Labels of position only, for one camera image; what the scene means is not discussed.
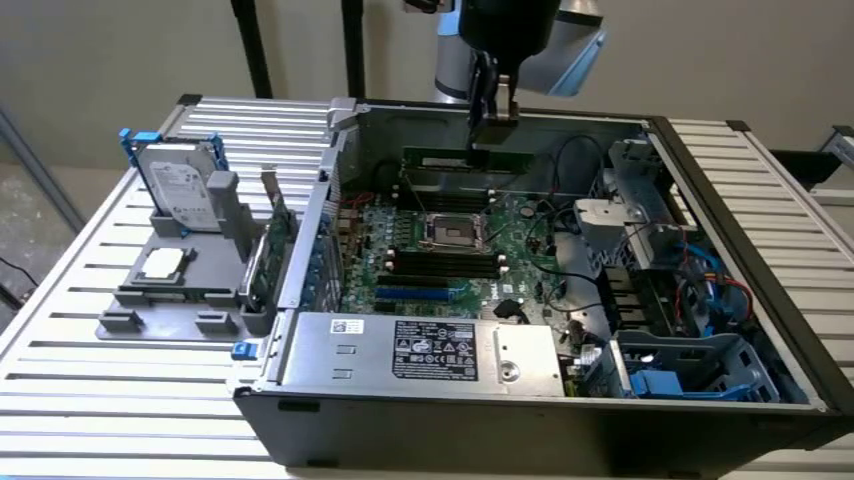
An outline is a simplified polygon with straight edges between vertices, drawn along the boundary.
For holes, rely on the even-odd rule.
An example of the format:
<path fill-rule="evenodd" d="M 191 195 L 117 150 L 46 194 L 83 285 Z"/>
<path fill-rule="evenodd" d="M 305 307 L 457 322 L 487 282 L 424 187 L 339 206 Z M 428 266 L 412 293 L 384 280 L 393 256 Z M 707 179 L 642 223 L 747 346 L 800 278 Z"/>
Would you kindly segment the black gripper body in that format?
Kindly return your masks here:
<path fill-rule="evenodd" d="M 463 1 L 459 34 L 497 72 L 515 76 L 524 60 L 546 47 L 556 12 L 556 1 Z"/>

